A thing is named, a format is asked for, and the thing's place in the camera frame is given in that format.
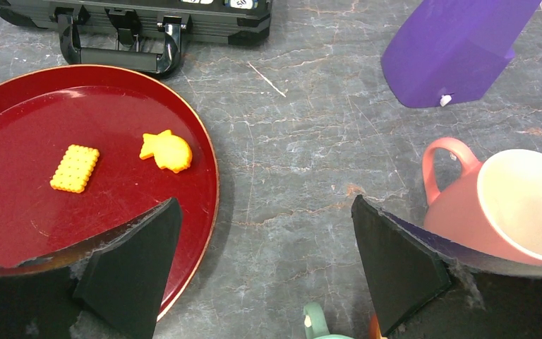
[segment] table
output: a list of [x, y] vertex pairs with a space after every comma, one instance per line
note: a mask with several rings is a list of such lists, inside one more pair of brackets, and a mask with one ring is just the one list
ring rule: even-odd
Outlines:
[[[432, 140], [460, 138], [480, 160], [508, 148], [542, 152], [541, 13], [482, 100], [407, 109], [380, 55], [419, 3], [276, 1], [262, 47], [188, 46], [165, 83], [210, 132], [221, 199], [202, 265], [155, 338], [305, 338], [302, 308], [311, 301], [333, 333], [363, 338], [373, 306], [354, 197], [421, 224], [421, 156]], [[113, 45], [110, 37], [91, 43]], [[0, 82], [62, 64], [55, 32], [0, 19]], [[457, 163], [441, 154], [437, 171], [444, 186]]]

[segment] black handle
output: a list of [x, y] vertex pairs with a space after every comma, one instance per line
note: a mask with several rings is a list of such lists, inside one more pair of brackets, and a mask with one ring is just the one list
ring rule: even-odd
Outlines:
[[57, 16], [61, 53], [68, 64], [100, 64], [123, 67], [154, 75], [171, 73], [181, 60], [181, 25], [164, 25], [162, 54], [120, 51], [115, 49], [82, 48], [78, 26], [68, 14]]

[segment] purple object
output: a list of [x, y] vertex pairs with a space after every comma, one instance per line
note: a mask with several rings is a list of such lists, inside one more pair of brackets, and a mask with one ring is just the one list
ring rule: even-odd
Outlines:
[[424, 0], [381, 58], [406, 107], [478, 100], [514, 58], [512, 44], [541, 0]]

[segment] white label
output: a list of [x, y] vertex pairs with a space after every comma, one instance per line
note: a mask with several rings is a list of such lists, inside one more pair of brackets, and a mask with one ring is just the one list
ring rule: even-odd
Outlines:
[[251, 9], [254, 7], [253, 0], [229, 0], [229, 5], [234, 8]]

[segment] green mug handle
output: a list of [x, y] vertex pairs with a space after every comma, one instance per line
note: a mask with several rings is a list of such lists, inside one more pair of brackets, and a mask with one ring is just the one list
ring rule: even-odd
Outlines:
[[304, 330], [306, 339], [321, 338], [330, 334], [325, 313], [319, 303], [311, 302], [304, 307]]

